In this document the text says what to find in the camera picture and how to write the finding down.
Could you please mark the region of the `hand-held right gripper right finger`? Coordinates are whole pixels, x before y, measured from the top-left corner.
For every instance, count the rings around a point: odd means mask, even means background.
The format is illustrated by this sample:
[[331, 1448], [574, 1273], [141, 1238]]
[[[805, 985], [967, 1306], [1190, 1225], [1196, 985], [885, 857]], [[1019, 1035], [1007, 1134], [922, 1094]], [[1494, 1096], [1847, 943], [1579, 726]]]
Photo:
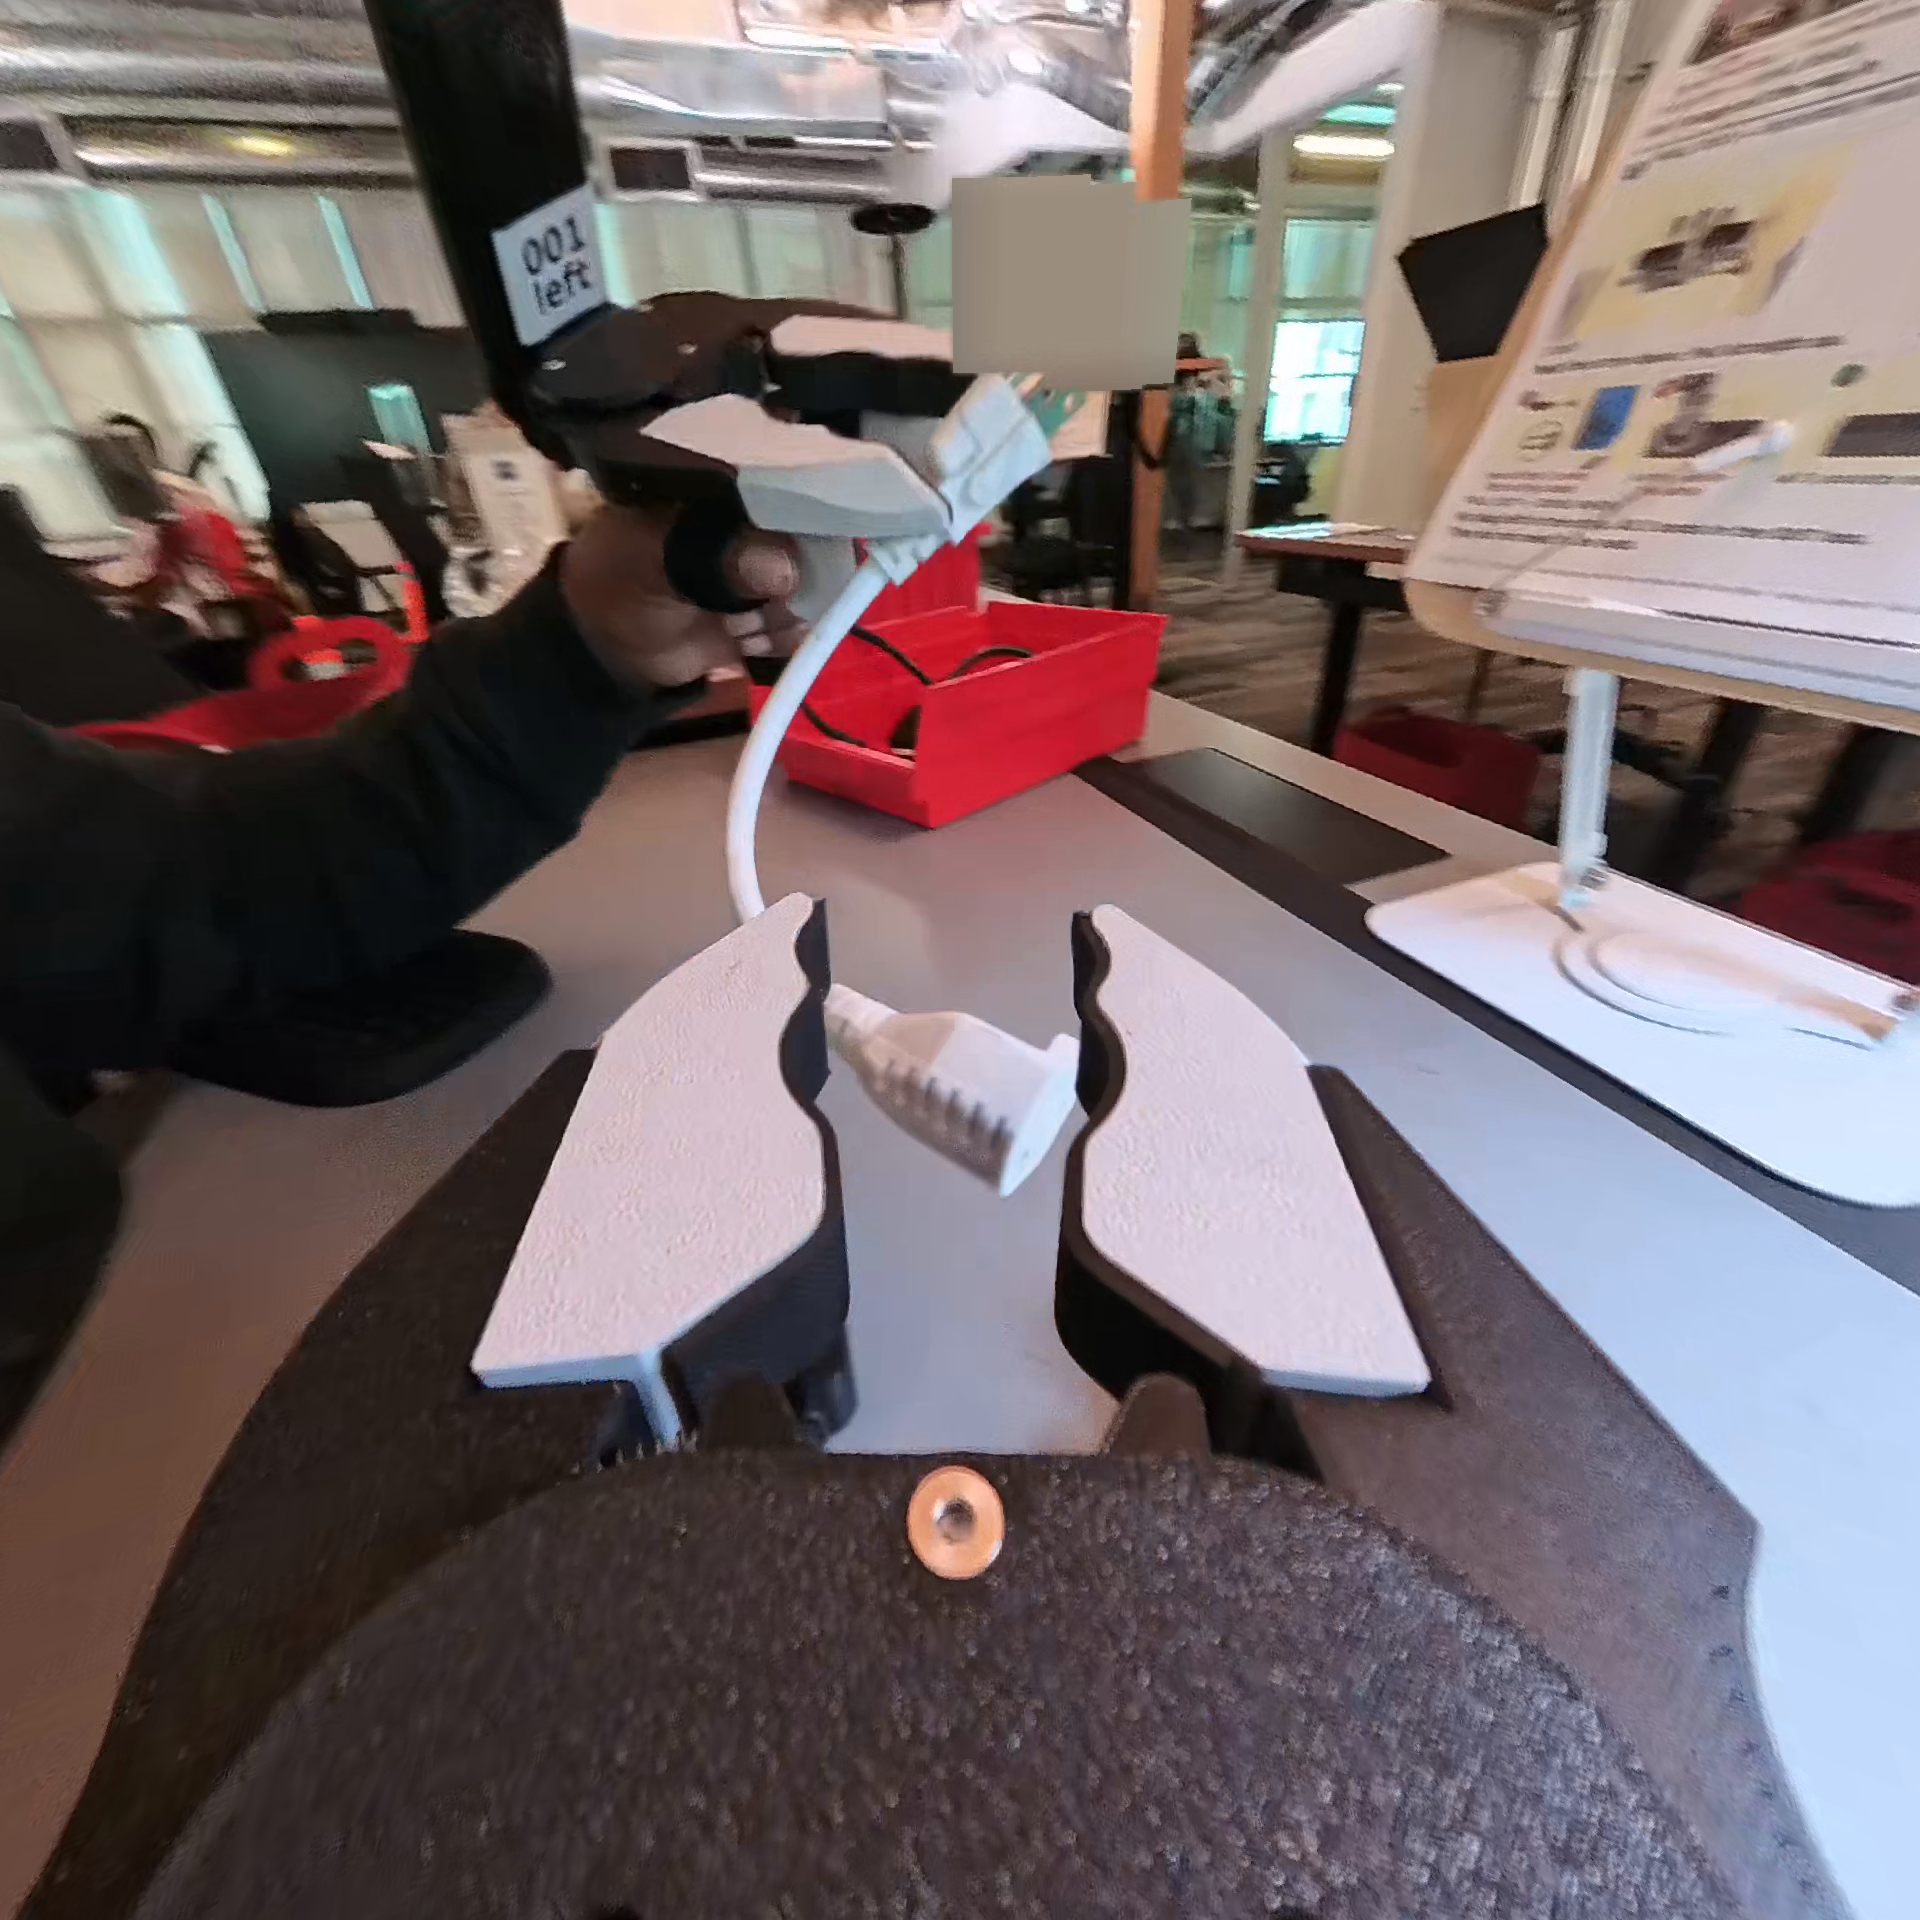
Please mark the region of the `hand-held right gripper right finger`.
[[1432, 1371], [1292, 1035], [1103, 903], [1071, 924], [1070, 1279], [1264, 1387], [1419, 1398]]

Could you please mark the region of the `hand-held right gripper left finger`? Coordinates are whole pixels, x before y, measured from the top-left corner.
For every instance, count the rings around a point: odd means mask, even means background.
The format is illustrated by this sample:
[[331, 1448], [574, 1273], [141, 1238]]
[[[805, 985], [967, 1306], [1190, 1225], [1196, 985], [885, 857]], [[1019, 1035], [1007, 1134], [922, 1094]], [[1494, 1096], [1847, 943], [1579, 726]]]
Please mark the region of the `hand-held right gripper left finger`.
[[627, 1386], [655, 1449], [736, 1380], [819, 1448], [851, 1424], [829, 984], [824, 903], [789, 896], [612, 1022], [471, 1351], [483, 1387]]

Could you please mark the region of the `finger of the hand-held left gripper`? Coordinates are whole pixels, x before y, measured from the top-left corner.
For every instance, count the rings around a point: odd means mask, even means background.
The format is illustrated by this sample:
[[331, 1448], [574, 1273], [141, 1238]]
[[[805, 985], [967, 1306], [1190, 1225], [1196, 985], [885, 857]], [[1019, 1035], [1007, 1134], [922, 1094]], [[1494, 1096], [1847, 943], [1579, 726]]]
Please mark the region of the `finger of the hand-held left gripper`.
[[954, 337], [943, 328], [854, 313], [798, 312], [768, 335], [775, 361], [877, 361], [892, 369], [954, 374]]
[[756, 400], [718, 395], [671, 408], [640, 428], [640, 471], [718, 486], [748, 523], [792, 538], [943, 538], [941, 495], [885, 444], [773, 417]]

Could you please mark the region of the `red storage bin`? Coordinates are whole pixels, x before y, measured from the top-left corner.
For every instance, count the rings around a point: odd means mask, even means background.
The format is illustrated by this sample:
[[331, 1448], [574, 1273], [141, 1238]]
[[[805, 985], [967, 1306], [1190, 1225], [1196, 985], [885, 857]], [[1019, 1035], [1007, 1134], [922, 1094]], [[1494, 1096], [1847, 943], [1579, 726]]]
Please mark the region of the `red storage bin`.
[[1146, 732], [1165, 617], [994, 599], [839, 644], [778, 752], [792, 785], [922, 831], [1115, 755]]
[[1861, 970], [1917, 984], [1917, 831], [1818, 842], [1748, 888], [1746, 924]]
[[1387, 704], [1335, 735], [1335, 762], [1514, 833], [1527, 828], [1543, 752], [1520, 736]]

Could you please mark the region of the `person's left forearm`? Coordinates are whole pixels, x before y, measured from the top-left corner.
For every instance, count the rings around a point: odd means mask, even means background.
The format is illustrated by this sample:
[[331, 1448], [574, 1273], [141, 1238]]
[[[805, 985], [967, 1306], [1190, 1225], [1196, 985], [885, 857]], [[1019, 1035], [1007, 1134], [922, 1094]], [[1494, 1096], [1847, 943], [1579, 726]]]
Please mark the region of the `person's left forearm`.
[[132, 755], [7, 707], [3, 1042], [39, 1074], [396, 967], [562, 848], [691, 689], [616, 679], [547, 568], [326, 736]]

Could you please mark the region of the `person's left hand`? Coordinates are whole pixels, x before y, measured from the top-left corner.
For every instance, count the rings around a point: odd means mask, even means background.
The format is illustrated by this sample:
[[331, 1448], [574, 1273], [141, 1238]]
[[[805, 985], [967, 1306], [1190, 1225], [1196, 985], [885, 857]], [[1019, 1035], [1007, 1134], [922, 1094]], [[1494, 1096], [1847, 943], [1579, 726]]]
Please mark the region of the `person's left hand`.
[[696, 585], [727, 599], [707, 609], [677, 585], [668, 555], [678, 552], [677, 510], [598, 506], [559, 558], [567, 612], [597, 662], [635, 689], [707, 689], [751, 657], [784, 657], [806, 623], [790, 609], [800, 553], [784, 536], [748, 523], [694, 526]]

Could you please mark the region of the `black office chair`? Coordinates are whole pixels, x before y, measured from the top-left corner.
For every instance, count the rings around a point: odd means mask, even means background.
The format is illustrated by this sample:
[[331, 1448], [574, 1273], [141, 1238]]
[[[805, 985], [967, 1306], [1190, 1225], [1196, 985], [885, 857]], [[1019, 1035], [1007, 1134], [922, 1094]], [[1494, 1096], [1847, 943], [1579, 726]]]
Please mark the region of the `black office chair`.
[[1070, 463], [1059, 486], [1026, 482], [1000, 513], [992, 584], [1036, 603], [1109, 607], [1134, 532], [1134, 470], [1100, 455]]

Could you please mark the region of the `white standing banner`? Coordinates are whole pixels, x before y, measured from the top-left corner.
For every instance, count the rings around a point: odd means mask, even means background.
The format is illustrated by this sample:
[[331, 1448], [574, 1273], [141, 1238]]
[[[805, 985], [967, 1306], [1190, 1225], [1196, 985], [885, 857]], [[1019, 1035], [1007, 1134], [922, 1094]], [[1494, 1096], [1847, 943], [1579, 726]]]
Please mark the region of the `white standing banner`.
[[562, 473], [492, 400], [442, 417], [454, 478], [463, 487], [498, 603], [532, 582], [570, 540]]

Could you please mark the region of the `dark partition screen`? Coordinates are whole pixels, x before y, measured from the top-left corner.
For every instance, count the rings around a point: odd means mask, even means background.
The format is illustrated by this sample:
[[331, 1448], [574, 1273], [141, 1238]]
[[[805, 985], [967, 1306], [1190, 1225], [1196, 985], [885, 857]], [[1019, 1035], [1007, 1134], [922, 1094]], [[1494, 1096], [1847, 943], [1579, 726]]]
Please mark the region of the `dark partition screen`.
[[347, 497], [367, 448], [443, 454], [443, 419], [488, 398], [471, 335], [400, 308], [275, 313], [199, 344], [278, 508]]

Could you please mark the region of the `wooden pillar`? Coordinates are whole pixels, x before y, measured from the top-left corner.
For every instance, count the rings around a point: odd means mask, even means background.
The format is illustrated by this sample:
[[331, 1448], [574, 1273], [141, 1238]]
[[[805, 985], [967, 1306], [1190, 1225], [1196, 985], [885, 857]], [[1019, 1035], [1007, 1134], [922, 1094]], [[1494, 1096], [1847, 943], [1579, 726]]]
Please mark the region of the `wooden pillar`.
[[[1134, 3], [1131, 167], [1135, 200], [1174, 202], [1183, 188], [1187, 82], [1196, 3]], [[1141, 390], [1128, 408], [1131, 497], [1118, 603], [1151, 610], [1160, 571], [1160, 506], [1171, 382]]]

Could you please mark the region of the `wooden desk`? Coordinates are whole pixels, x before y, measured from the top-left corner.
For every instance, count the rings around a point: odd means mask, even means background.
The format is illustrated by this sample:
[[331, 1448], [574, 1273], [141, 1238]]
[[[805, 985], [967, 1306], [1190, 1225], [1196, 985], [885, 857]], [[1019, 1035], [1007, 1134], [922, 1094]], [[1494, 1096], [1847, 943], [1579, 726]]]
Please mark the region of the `wooden desk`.
[[1270, 568], [1278, 595], [1328, 612], [1306, 735], [1306, 747], [1323, 759], [1335, 758], [1349, 719], [1367, 620], [1407, 612], [1402, 574], [1418, 540], [1382, 526], [1322, 520], [1259, 526], [1226, 545], [1222, 560]]

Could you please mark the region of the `red plastic chair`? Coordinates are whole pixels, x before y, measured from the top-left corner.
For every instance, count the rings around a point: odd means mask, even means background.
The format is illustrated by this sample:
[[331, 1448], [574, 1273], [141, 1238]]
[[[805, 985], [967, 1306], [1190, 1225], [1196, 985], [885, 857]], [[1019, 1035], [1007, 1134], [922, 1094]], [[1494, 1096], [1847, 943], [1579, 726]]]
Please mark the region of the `red plastic chair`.
[[74, 728], [116, 752], [232, 755], [333, 735], [391, 697], [416, 647], [371, 616], [302, 616], [246, 659], [239, 689], [123, 723]]

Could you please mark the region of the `black square panel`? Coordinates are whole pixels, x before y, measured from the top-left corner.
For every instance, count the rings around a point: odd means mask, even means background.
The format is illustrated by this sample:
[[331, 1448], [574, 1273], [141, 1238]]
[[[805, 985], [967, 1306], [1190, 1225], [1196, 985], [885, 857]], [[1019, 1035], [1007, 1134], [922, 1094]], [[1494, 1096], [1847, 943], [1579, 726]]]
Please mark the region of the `black square panel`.
[[1544, 203], [1429, 231], [1397, 255], [1432, 361], [1494, 356], [1548, 249]]

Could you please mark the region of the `person's black clothed torso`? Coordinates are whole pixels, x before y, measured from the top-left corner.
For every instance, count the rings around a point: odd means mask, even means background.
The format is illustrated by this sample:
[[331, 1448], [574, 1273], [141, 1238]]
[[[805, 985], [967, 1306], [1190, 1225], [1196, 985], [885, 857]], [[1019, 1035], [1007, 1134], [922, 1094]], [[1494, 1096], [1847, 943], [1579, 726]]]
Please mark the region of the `person's black clothed torso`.
[[123, 1211], [123, 1114], [3, 1050], [3, 1444], [66, 1355]]

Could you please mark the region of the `white poster display stand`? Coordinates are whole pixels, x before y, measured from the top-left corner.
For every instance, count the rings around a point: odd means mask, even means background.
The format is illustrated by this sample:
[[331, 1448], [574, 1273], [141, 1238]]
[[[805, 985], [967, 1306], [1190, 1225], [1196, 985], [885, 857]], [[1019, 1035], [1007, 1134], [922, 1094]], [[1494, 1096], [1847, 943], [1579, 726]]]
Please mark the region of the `white poster display stand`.
[[1917, 1193], [1915, 990], [1620, 876], [1619, 683], [1914, 735], [1917, 8], [1678, 4], [1404, 571], [1567, 673], [1556, 855], [1370, 931], [1764, 1172]]

